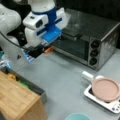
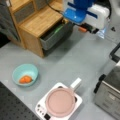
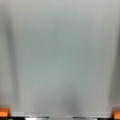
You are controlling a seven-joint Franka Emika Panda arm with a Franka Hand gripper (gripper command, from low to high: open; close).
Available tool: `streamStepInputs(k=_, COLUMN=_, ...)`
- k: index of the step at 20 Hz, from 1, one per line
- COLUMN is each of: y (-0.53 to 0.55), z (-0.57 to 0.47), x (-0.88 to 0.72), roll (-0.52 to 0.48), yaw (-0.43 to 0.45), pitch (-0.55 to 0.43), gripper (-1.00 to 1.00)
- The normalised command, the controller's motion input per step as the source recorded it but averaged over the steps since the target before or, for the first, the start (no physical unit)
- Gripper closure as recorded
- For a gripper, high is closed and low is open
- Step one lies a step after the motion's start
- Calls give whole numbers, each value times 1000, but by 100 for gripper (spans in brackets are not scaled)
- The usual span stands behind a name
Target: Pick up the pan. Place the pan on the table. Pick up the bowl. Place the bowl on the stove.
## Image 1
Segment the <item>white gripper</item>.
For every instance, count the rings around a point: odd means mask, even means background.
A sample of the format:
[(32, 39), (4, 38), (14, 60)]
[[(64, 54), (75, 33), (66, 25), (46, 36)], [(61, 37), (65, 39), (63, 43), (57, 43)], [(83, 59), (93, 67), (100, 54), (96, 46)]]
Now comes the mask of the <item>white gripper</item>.
[(62, 33), (68, 21), (69, 15), (63, 8), (59, 10), (53, 9), (44, 13), (30, 12), (23, 20), (25, 37), (28, 44), (32, 47), (38, 45), (48, 46), (49, 44), (42, 39), (42, 35), (53, 26), (58, 27)]

